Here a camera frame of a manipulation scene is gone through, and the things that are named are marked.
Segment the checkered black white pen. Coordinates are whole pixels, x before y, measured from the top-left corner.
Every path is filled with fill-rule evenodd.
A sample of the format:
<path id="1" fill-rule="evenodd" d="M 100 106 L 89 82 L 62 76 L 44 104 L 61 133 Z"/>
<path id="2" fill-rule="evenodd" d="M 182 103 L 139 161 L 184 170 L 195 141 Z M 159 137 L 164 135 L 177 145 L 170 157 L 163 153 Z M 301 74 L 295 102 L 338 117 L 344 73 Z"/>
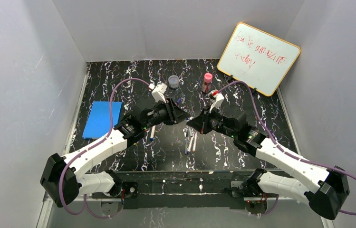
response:
<path id="1" fill-rule="evenodd" d="M 188 135 L 187 135 L 187 128 L 185 127 L 183 130 L 184 134 L 184 142 L 185 142 L 185 147 L 184 147 L 184 154 L 187 154 L 187 147 L 188 147 Z"/>

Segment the purple white marker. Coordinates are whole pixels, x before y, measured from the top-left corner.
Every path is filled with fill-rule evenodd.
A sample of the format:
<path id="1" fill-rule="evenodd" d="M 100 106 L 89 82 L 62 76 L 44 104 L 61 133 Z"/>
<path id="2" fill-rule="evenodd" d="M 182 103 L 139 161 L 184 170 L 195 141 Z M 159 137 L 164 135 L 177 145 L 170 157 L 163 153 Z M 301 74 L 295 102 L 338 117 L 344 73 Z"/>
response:
<path id="1" fill-rule="evenodd" d="M 188 146 L 187 146 L 186 153 L 189 154 L 192 149 L 192 143 L 193 143 L 193 137 L 194 137 L 194 133 L 193 133 L 193 130 L 191 127 L 188 127 L 187 134 L 188 134 L 189 139 L 188 139 Z"/>

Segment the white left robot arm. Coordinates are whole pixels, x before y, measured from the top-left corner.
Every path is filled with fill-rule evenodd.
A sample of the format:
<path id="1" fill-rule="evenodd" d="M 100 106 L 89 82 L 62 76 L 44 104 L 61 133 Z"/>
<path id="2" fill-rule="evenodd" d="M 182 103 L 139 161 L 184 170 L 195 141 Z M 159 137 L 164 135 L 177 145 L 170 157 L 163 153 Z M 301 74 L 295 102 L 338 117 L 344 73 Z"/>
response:
<path id="1" fill-rule="evenodd" d="M 57 153 L 51 155 L 46 162 L 40 184 L 58 207 L 70 204 L 80 195 L 119 191 L 122 181 L 112 172 L 89 174 L 88 171 L 106 158 L 140 141 L 146 130 L 153 126 L 179 124 L 190 116 L 171 98 L 167 98 L 165 102 L 142 100 L 120 117 L 110 134 L 73 153 L 64 156 Z"/>

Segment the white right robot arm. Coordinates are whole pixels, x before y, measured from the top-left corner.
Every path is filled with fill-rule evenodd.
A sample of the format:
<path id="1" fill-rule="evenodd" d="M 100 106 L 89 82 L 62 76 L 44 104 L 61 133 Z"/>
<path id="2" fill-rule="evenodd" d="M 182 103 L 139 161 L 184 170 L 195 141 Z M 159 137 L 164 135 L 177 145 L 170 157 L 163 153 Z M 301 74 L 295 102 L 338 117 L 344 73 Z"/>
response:
<path id="1" fill-rule="evenodd" d="M 216 131 L 233 139 L 242 152 L 265 160 L 289 177 L 256 169 L 243 183 L 246 194 L 273 193 L 305 203 L 319 216 L 334 220 L 349 195 L 347 177 L 326 168 L 302 162 L 303 157 L 286 149 L 280 150 L 268 135 L 249 124 L 238 108 L 227 112 L 204 108 L 187 125 L 201 134 Z"/>

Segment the blue capped white marker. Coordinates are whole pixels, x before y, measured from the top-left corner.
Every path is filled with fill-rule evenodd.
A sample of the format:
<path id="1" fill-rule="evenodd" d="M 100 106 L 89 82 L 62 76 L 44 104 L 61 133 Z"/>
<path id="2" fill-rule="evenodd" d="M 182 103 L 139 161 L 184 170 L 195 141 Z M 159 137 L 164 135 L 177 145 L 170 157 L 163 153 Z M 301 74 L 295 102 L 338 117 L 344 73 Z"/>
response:
<path id="1" fill-rule="evenodd" d="M 154 140 L 155 129 L 156 129 L 156 126 L 154 125 L 154 126 L 151 128 L 151 134 L 150 134 L 150 140 L 151 140 L 151 141 Z"/>

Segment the clear round plastic container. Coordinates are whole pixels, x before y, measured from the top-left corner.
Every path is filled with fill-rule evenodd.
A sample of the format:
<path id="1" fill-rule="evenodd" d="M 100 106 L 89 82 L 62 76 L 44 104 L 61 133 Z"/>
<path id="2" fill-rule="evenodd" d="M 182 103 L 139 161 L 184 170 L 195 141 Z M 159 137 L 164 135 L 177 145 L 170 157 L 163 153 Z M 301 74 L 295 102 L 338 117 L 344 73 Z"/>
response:
<path id="1" fill-rule="evenodd" d="M 180 86 L 180 79 L 176 75 L 171 75 L 168 77 L 168 84 L 171 89 L 177 89 Z"/>

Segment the pink capped bottle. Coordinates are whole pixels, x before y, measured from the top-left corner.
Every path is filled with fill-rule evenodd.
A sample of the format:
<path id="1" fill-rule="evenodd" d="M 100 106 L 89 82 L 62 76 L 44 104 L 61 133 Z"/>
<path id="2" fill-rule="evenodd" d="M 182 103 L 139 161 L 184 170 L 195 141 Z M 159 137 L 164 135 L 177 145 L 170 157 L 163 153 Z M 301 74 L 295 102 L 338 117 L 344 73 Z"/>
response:
<path id="1" fill-rule="evenodd" d="M 203 77 L 203 83 L 202 83 L 202 92 L 207 94 L 209 93 L 211 89 L 211 83 L 212 83 L 213 75 L 211 73 L 205 73 Z"/>

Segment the blue foam pad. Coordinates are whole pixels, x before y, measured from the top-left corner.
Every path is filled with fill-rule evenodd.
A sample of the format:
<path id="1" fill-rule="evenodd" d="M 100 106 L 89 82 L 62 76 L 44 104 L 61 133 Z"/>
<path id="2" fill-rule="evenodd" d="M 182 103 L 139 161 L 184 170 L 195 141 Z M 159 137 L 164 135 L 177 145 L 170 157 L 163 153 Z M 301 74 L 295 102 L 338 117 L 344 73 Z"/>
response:
<path id="1" fill-rule="evenodd" d="M 110 124 L 109 102 L 94 101 L 82 138 L 84 140 L 96 140 L 109 132 Z"/>

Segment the yellow framed whiteboard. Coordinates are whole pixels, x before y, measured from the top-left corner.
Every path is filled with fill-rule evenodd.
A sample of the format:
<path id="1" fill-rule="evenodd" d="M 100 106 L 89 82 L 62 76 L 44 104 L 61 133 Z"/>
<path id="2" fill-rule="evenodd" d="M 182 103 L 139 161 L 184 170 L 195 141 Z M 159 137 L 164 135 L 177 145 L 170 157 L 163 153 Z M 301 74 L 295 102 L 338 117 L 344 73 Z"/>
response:
<path id="1" fill-rule="evenodd" d="M 299 46 L 240 22 L 217 69 L 264 96 L 272 96 L 300 53 Z"/>

